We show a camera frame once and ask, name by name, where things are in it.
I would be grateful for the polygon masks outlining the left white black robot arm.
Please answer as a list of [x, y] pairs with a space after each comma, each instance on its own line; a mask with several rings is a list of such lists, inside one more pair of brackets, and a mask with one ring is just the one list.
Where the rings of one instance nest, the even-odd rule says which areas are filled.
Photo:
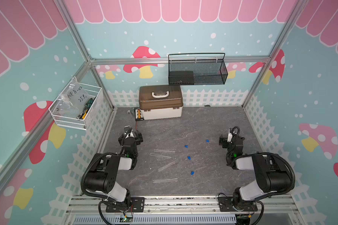
[[80, 187], [84, 195], [101, 198], [108, 208], [122, 212], [133, 206], [130, 191], [117, 181], [118, 171], [133, 170], [138, 162], [137, 146], [143, 142], [142, 134], [130, 126], [118, 138], [120, 153], [96, 153], [84, 172]]

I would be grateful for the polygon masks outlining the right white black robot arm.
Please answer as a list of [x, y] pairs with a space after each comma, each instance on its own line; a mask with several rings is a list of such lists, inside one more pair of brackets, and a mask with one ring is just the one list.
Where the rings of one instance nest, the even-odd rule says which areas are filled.
[[234, 190], [231, 205], [236, 211], [249, 210], [256, 201], [286, 194], [295, 187], [295, 172], [284, 158], [270, 152], [245, 155], [244, 140], [238, 126], [229, 128], [227, 137], [219, 137], [219, 145], [227, 150], [227, 166], [254, 171], [255, 175], [254, 181]]

